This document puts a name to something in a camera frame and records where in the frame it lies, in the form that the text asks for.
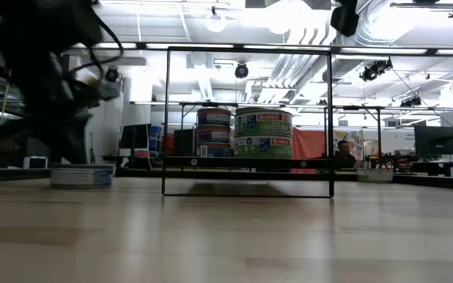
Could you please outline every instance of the person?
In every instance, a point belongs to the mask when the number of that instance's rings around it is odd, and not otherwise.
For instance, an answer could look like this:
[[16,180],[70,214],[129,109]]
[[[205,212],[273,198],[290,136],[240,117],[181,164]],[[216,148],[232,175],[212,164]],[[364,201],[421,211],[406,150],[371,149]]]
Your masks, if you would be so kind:
[[335,166],[337,168],[354,168],[355,157],[351,154],[351,147],[348,141],[338,142],[338,151],[335,152]]

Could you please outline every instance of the black metal frame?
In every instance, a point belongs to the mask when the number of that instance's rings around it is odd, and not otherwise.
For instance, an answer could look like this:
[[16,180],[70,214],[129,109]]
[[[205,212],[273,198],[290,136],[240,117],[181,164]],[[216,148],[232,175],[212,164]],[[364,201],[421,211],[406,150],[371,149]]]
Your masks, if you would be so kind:
[[[247,50],[241,46],[234,48],[215,48],[215,47],[177,47],[170,46],[167,49],[167,80],[165,84],[165,107],[164,107],[164,148],[167,148],[168,136],[168,114],[169,114],[169,83],[171,77],[171,53],[172,52],[218,52],[218,53],[269,53],[269,54],[306,54],[306,55],[323,55],[327,57],[327,71],[328,71],[328,105],[327,111],[328,118],[328,138],[327,138],[327,158],[317,160],[280,160],[280,159],[247,159],[247,158],[200,158],[200,157],[171,157],[164,151],[164,158],[162,163],[162,186],[161,193],[164,196],[173,197],[295,197],[295,198],[333,198],[335,194],[335,172],[333,164],[333,86],[331,83],[331,66],[332,58],[330,51],[306,51],[306,50],[272,50],[272,49],[250,49]],[[238,107],[238,104],[220,104],[210,102],[194,102],[182,103],[182,112],[184,112],[185,105],[202,105],[202,106],[233,106]],[[327,170],[328,178],[328,195],[325,196],[308,196],[308,195],[238,195],[238,194],[190,194],[190,193],[168,193],[166,192],[166,170],[167,167],[262,167],[262,168],[312,168]]]

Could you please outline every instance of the shelf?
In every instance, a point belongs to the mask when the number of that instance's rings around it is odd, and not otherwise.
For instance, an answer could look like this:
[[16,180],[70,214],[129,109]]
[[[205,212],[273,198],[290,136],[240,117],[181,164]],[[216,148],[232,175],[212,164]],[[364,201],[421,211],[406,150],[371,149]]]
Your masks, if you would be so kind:
[[168,167],[247,167],[247,168],[305,168],[329,169],[331,160],[286,160],[253,158],[200,158],[200,157],[165,157]]

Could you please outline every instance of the blue label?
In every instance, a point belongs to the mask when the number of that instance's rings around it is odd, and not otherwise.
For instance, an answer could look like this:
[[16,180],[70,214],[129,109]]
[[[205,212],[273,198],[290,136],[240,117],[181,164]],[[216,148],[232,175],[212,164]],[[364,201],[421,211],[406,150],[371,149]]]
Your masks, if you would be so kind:
[[267,152],[271,150],[271,140],[269,138],[260,139],[260,151]]
[[248,129],[256,127],[256,115],[248,115]]

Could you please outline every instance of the wooden floor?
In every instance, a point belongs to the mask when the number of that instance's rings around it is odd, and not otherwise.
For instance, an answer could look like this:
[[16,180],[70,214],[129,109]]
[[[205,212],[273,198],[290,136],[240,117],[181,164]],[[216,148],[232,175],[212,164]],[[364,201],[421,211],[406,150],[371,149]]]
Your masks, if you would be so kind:
[[1,182],[0,282],[453,282],[453,191],[337,183],[334,200],[163,198],[159,179],[95,191]]

